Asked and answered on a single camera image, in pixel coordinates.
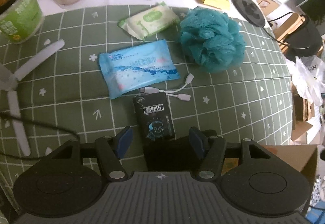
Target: green container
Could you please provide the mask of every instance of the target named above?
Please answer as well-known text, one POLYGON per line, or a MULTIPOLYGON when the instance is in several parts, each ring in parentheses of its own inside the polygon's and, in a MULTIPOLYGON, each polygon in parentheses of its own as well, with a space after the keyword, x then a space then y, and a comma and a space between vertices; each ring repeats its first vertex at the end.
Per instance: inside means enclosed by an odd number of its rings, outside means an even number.
POLYGON ((43 20, 37 0, 8 0, 0 6, 0 30, 15 44, 33 36, 43 20))

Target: black box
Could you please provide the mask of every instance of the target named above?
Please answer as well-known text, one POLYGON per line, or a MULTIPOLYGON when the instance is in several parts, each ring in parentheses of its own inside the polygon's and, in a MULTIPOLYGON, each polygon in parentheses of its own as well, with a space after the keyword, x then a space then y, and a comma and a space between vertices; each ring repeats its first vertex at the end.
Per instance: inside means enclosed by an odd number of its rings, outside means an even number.
POLYGON ((135 114, 145 142, 175 137, 165 92, 139 95, 133 98, 135 114))

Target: white propeller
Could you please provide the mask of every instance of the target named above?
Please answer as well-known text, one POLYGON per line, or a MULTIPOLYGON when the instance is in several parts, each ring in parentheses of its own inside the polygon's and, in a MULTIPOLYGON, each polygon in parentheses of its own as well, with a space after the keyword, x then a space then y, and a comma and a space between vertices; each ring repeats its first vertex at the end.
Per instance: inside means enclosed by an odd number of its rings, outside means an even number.
MULTIPOLYGON (((12 74, 4 65, 0 64, 0 89, 8 91, 7 98, 10 114, 12 116, 21 116, 17 92, 15 91, 17 88, 18 81, 21 81, 26 75, 28 75, 31 71, 33 71, 42 62, 44 62, 47 58, 56 53, 63 46, 64 40, 62 39, 48 45, 38 54, 33 56, 33 58, 23 64, 14 74, 12 74)), ((21 148, 25 156, 29 156, 30 147, 22 122, 13 120, 12 125, 16 134, 19 147, 21 148)))

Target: wipes package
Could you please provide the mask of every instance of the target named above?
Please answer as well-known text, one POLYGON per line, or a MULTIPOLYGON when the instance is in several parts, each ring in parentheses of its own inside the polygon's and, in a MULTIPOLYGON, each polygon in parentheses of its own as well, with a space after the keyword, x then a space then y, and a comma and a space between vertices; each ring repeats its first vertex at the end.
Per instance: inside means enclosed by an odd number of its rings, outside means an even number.
POLYGON ((180 78, 165 40, 101 53, 99 63, 111 99, 144 86, 180 78))
POLYGON ((179 17, 163 2, 158 6, 145 10, 119 22, 119 26, 133 37, 145 40, 170 25, 179 23, 179 17))

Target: silver screw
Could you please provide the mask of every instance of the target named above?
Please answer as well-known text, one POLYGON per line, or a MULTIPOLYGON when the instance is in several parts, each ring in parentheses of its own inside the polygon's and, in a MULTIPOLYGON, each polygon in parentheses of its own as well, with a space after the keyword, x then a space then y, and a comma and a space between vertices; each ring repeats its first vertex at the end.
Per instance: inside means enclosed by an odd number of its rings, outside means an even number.
POLYGON ((122 171, 112 171, 109 173, 109 177, 113 179, 121 179, 125 176, 125 173, 122 171))
POLYGON ((203 178, 203 179, 210 179, 212 177, 214 177, 214 173, 211 171, 201 171, 199 172, 199 177, 203 178))

